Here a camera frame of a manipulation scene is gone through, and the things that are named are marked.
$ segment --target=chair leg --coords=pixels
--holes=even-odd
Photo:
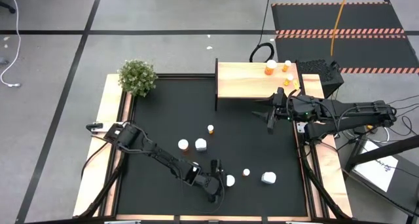
[[[9,10],[9,12],[10,12],[11,14],[14,14],[14,13],[16,12],[16,10],[15,10],[13,7],[11,7],[10,5],[8,5],[8,4],[6,4],[6,3],[3,3],[3,2],[1,2],[1,1],[0,1],[0,7],[5,7],[6,9],[8,9],[8,10]]]

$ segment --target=black mat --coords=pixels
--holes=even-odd
[[[276,39],[278,61],[330,59],[331,39]],[[407,39],[335,39],[333,59],[347,67],[419,67]]]
[[[333,29],[340,5],[275,5],[272,7],[276,30]],[[339,29],[402,28],[389,4],[345,5]]]
[[[219,100],[214,104],[213,79],[160,79],[145,99],[136,100],[134,120],[159,146],[180,157],[180,139],[192,146],[187,159],[209,169],[211,159],[221,159],[224,169],[236,178],[226,191],[224,203],[214,215],[307,216],[301,167],[290,122],[277,124],[274,135],[254,117],[252,110],[265,110],[251,100]],[[207,125],[213,124],[214,135]],[[204,138],[205,153],[194,149]],[[249,168],[249,177],[242,170]],[[263,172],[275,172],[273,185],[261,182]],[[213,210],[197,187],[184,185],[163,165],[143,155],[130,155],[122,179],[118,214],[206,215],[190,209]]]

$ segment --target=floor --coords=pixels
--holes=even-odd
[[[12,4],[12,0],[2,1]],[[354,1],[383,0],[348,0]],[[404,29],[416,34],[409,36],[409,40],[419,53],[419,3],[390,1]],[[212,73],[216,57],[224,62],[246,62],[259,40],[256,30],[261,28],[266,4],[266,0],[17,2],[19,28],[25,35],[19,59],[5,79],[22,86],[0,86],[2,223],[72,216],[80,171],[90,144],[84,126],[96,118],[106,74],[116,73],[124,60],[133,58],[154,63],[159,73]],[[15,21],[16,15],[0,8],[0,56],[9,60],[14,58],[18,38],[7,30],[15,28]],[[265,29],[274,29],[270,9]],[[264,35],[263,41],[272,38],[273,35]],[[263,61],[267,55],[261,50],[255,61]],[[419,91],[417,74],[343,74],[343,77],[345,84],[338,94],[338,100],[343,102],[392,101]],[[399,105],[417,102],[418,98]],[[413,127],[418,128],[419,114],[407,115]],[[407,131],[401,122],[394,129]],[[397,139],[400,138],[392,134],[392,140]],[[342,164],[349,152],[349,148],[342,150]],[[419,149],[402,156],[419,165]],[[349,179],[346,188],[358,219],[405,222],[406,214],[362,185]]]

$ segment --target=black tabletop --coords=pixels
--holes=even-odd
[[[177,157],[197,162],[209,171],[211,159],[221,159],[236,178],[226,189],[221,208],[212,215],[307,216],[301,166],[290,122],[280,121],[274,135],[251,111],[268,111],[252,100],[220,99],[214,111],[214,79],[159,79],[146,98],[136,98],[134,120],[149,137]],[[209,135],[207,125],[215,127]],[[206,152],[194,143],[204,138]],[[189,153],[177,147],[189,142]],[[250,169],[242,177],[244,168]],[[275,184],[261,182],[264,172],[277,175]],[[144,155],[130,155],[120,186],[118,214],[207,215],[214,210],[202,190],[183,186],[170,171]]]

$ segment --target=white cable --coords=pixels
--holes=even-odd
[[[368,138],[368,140],[371,140],[371,141],[373,141],[373,142],[375,142],[375,143],[388,143],[389,141],[390,141],[390,133],[388,132],[388,129],[386,128],[386,127],[383,127],[384,129],[385,129],[385,131],[386,131],[386,133],[387,133],[387,139],[385,140],[385,141],[378,141],[378,140],[373,140],[373,139],[371,139],[371,138]],[[353,138],[355,138],[355,136],[354,135],[352,135],[349,131],[343,131],[343,133],[348,133],[349,134],[349,136],[351,136],[351,137],[353,137]]]
[[[18,7],[18,3],[16,2],[16,0],[14,1],[14,6],[16,7],[16,33],[18,34],[18,38],[19,38],[19,43],[18,43],[18,50],[16,51],[16,56],[14,57],[14,60],[10,63],[10,65],[1,73],[0,75],[0,80],[3,84],[7,85],[8,87],[19,87],[20,83],[15,83],[15,84],[10,84],[10,83],[6,83],[3,80],[3,75],[7,72],[7,70],[9,70],[13,64],[16,62],[16,60],[19,57],[19,51],[20,51],[20,41],[22,40],[20,38],[20,34],[19,34],[19,7]]]

